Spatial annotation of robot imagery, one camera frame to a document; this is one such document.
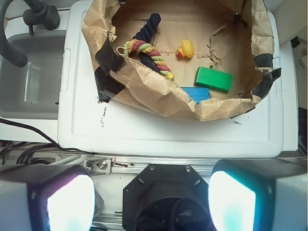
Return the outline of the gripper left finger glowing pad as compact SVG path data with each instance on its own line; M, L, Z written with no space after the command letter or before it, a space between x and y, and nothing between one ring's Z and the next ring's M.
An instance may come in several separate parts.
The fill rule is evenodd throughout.
M95 210L92 178L81 165L2 165L2 231L89 231Z

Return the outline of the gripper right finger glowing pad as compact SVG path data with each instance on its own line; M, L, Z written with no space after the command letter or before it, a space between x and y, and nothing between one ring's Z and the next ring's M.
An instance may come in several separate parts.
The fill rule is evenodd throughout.
M306 158L221 159L208 188L219 231L306 231Z

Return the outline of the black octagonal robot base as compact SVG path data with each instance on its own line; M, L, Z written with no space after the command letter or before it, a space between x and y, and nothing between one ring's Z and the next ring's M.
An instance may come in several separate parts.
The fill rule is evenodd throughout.
M123 189L126 231L213 231L208 184L190 165L149 164Z

